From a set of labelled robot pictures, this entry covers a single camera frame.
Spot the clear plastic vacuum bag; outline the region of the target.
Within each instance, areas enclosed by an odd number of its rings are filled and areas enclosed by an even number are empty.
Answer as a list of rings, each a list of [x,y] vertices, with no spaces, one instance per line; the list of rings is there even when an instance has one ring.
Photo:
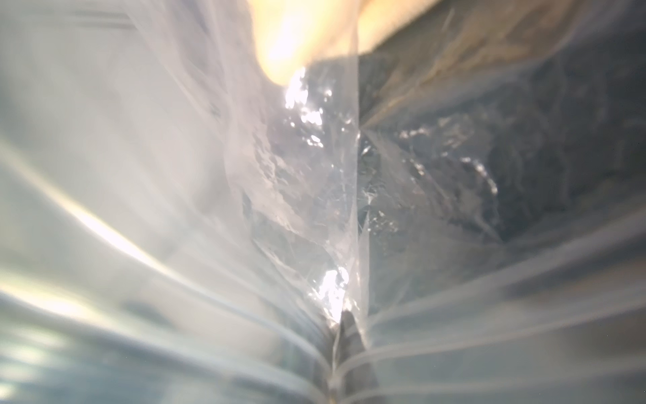
[[[644,2],[249,2],[2,2],[2,402],[644,402]]]

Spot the yellow towel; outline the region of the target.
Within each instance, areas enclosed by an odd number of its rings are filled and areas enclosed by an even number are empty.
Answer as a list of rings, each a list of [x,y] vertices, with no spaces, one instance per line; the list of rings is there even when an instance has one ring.
[[[362,55],[437,4],[435,0],[258,0],[248,3],[257,61],[269,80],[287,84],[320,60]]]

